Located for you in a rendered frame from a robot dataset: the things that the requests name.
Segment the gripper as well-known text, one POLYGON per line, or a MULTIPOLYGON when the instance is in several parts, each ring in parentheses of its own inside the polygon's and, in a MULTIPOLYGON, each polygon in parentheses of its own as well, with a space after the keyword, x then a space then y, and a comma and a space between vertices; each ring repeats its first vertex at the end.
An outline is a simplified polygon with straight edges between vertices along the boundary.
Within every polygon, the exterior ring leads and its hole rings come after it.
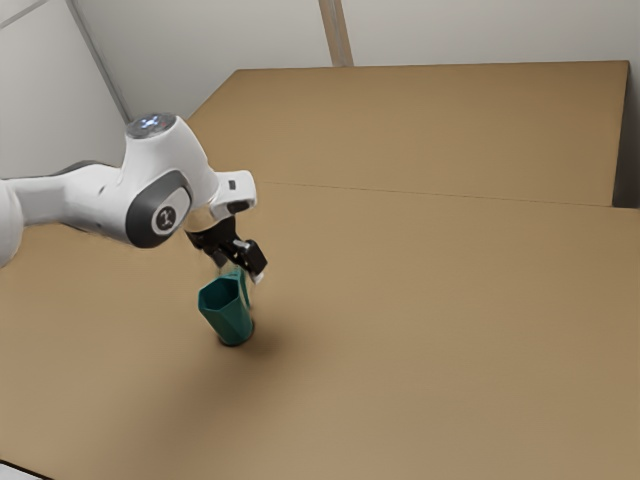
POLYGON ((209 255, 218 274, 226 272, 226 256, 235 256, 235 263, 247 273, 254 284, 259 284, 264 278, 268 261, 257 242, 243 241, 237 235, 235 216, 221 220, 203 231, 186 231, 186 235, 196 249, 209 255))

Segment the teal faceted mug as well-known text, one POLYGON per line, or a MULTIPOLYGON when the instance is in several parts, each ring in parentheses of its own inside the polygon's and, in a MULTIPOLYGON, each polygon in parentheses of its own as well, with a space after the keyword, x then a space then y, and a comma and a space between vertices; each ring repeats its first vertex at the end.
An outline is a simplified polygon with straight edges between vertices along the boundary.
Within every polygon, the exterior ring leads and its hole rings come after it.
POLYGON ((226 346, 250 339, 254 323, 245 272, 236 268, 218 276, 198 292, 198 310, 226 346))

